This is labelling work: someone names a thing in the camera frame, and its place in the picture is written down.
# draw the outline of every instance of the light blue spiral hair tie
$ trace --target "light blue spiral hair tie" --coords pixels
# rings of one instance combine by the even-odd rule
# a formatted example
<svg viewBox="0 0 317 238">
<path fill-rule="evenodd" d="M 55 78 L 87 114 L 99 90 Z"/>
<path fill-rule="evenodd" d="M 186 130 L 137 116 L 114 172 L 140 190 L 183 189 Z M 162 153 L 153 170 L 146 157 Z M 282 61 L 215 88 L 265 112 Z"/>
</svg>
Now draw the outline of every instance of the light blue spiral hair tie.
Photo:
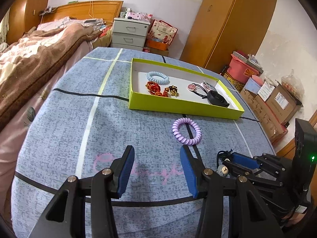
<svg viewBox="0 0 317 238">
<path fill-rule="evenodd" d="M 153 76 L 162 77 L 163 80 L 158 80 L 158 79 L 154 78 Z M 160 84 L 160 85 L 168 84 L 170 81 L 170 78 L 161 72 L 149 72 L 146 75 L 146 77 L 149 81 L 155 82 L 155 83 Z"/>
</svg>

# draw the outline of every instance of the wooden door frame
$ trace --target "wooden door frame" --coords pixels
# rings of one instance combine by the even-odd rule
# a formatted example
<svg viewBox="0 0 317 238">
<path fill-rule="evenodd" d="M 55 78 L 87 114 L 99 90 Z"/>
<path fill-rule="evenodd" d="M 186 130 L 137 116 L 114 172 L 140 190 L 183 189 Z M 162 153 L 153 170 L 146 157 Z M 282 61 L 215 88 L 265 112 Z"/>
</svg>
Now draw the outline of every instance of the wooden door frame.
<svg viewBox="0 0 317 238">
<path fill-rule="evenodd" d="M 317 124 L 317 110 L 313 114 L 313 116 L 310 118 L 309 123 L 312 126 L 315 126 Z M 293 138 L 285 147 L 283 147 L 277 155 L 280 157 L 285 157 L 288 153 L 290 153 L 295 148 L 295 139 Z"/>
</svg>

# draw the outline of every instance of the nightstand drawer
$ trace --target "nightstand drawer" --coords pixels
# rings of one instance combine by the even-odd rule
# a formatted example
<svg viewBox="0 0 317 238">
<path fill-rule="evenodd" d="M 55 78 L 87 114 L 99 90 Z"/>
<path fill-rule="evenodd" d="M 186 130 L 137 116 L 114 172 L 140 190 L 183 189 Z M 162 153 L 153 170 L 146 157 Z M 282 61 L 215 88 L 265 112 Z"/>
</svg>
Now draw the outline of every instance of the nightstand drawer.
<svg viewBox="0 0 317 238">
<path fill-rule="evenodd" d="M 123 45 L 123 44 L 111 43 L 110 47 L 131 49 L 131 50 L 137 50 L 137 51 L 141 51 L 141 52 L 143 51 L 143 47 L 129 46 L 129 45 Z"/>
<path fill-rule="evenodd" d="M 149 27 L 147 24 L 115 20 L 112 32 L 146 36 Z"/>
<path fill-rule="evenodd" d="M 143 47 L 145 43 L 145 36 L 113 32 L 111 42 L 114 44 Z"/>
</svg>

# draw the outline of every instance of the gold charm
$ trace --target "gold charm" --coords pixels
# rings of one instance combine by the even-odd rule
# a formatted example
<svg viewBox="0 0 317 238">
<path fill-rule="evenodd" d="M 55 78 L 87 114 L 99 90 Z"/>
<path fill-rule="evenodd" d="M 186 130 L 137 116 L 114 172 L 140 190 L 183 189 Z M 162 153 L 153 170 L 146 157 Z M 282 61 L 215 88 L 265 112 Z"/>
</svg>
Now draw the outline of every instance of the gold charm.
<svg viewBox="0 0 317 238">
<path fill-rule="evenodd" d="M 177 87 L 176 86 L 169 86 L 168 87 L 170 89 L 170 94 L 172 96 L 178 97 L 179 94 L 177 93 Z"/>
</svg>

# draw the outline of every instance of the purple spiral hair tie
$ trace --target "purple spiral hair tie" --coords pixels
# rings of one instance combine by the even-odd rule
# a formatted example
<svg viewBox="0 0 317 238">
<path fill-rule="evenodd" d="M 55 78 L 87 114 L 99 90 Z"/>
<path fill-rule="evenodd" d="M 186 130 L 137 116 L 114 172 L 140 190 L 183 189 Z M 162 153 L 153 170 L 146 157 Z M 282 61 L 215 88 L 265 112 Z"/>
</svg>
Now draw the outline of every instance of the purple spiral hair tie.
<svg viewBox="0 0 317 238">
<path fill-rule="evenodd" d="M 184 124 L 184 123 L 188 123 L 189 125 L 191 125 L 195 131 L 196 131 L 196 137 L 194 137 L 193 139 L 187 139 L 185 138 L 182 134 L 180 134 L 180 125 Z M 172 126 L 172 131 L 174 133 L 174 136 L 176 139 L 178 139 L 179 142 L 185 144 L 185 145 L 195 145 L 197 143 L 200 142 L 201 140 L 201 130 L 200 127 L 198 126 L 197 123 L 195 123 L 192 119 L 190 118 L 179 118 L 177 119 Z"/>
</svg>

